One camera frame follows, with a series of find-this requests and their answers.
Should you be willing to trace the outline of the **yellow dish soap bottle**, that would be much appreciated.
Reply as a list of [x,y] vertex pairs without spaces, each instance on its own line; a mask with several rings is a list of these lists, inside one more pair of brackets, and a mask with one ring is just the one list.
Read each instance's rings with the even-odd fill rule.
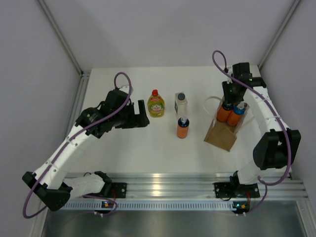
[[159,118],[164,115],[165,112],[165,102],[163,98],[159,95],[158,90],[154,89],[148,99],[147,107],[149,115],[154,118]]

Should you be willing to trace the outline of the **orange pump bottle navy top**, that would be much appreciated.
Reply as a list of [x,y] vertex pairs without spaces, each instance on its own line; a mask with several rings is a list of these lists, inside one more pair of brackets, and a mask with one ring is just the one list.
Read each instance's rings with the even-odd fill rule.
[[234,105],[232,103],[223,102],[217,112],[217,120],[219,122],[226,122],[231,112],[233,111]]

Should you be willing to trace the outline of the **clear square bottle grey cap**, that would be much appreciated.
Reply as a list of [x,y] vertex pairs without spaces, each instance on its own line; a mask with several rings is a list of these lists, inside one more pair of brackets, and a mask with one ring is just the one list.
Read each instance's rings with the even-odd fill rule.
[[187,114],[187,97],[184,92],[179,92],[175,94],[175,103],[174,109],[176,112],[176,116],[179,119],[180,117],[186,116]]

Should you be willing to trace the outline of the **orange pump bottle dark top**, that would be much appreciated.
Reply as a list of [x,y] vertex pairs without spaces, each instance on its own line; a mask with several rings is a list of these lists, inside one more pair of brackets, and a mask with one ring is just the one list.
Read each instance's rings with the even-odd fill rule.
[[184,139],[188,135],[190,121],[187,117],[180,117],[177,121],[177,136]]

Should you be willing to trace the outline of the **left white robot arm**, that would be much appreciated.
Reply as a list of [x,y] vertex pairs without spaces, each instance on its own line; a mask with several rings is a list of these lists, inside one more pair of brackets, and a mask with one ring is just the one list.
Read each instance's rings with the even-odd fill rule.
[[26,172],[22,180],[50,211],[61,209],[69,200],[85,195],[112,198],[114,185],[102,171],[79,178],[67,178],[69,170],[84,151],[112,128],[146,127],[149,119],[145,103],[138,100],[139,113],[123,88],[109,91],[97,107],[82,111],[70,133],[55,153],[36,171]]

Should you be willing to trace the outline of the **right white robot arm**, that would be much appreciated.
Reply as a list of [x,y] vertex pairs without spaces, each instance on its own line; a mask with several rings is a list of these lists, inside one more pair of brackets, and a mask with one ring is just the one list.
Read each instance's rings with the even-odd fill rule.
[[301,134],[292,130],[283,121],[268,93],[266,83],[255,77],[247,62],[234,64],[228,73],[228,80],[222,82],[224,100],[237,105],[243,102],[249,108],[261,132],[261,138],[252,152],[250,161],[231,177],[230,191],[241,196],[248,185],[263,182],[263,177],[282,168],[284,174],[273,185],[281,183],[294,162]]

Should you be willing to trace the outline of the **brown canvas tote bag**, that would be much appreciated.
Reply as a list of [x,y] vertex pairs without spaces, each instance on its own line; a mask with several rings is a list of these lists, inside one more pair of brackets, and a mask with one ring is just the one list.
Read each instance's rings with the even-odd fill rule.
[[[209,110],[206,108],[206,102],[211,99],[219,100],[219,106],[217,108],[217,111],[214,113],[209,112]],[[212,118],[212,123],[204,138],[204,142],[209,143],[217,148],[220,148],[224,151],[229,152],[237,140],[238,132],[242,130],[243,128],[245,128],[252,121],[254,121],[254,117],[251,117],[248,121],[244,120],[245,117],[247,116],[247,112],[249,108],[248,105],[246,104],[245,113],[242,116],[237,126],[229,126],[227,124],[227,121],[219,122],[217,120],[217,112],[223,102],[225,102],[224,98],[220,98],[217,96],[209,96],[204,100],[202,104],[204,111]]]

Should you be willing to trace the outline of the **orange pump bottle blue top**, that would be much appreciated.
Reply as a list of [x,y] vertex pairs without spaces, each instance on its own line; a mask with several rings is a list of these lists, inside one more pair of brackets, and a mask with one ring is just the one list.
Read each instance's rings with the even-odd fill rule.
[[227,119],[227,124],[229,126],[237,126],[242,116],[245,113],[245,103],[240,102],[236,106],[234,106],[233,111],[229,115]]

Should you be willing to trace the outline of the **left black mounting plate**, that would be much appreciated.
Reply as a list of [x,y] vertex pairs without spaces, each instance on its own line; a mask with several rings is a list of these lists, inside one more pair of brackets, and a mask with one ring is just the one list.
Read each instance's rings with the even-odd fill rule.
[[114,182],[111,185],[110,191],[108,193],[108,198],[126,198],[127,184]]

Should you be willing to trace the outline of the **black mounting plate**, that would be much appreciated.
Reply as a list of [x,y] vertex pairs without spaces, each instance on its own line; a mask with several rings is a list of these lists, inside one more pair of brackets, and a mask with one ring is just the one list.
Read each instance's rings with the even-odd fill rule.
[[213,185],[216,198],[229,201],[233,197],[234,192],[229,182],[217,182]]
[[127,184],[114,182],[111,185],[110,191],[108,193],[108,198],[126,198]]

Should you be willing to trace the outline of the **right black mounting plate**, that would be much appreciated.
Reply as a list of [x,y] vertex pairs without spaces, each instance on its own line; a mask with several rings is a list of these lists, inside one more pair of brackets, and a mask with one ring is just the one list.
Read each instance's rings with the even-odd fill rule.
[[217,182],[213,185],[216,198],[229,201],[233,197],[234,192],[229,182]]

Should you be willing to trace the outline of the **aluminium frame rail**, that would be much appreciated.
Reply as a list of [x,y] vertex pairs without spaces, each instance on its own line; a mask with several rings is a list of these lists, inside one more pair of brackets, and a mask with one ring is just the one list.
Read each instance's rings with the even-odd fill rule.
[[[108,173],[113,182],[127,184],[127,200],[215,200],[214,183],[228,182],[228,173]],[[307,200],[301,180],[286,178],[268,187],[265,200]]]

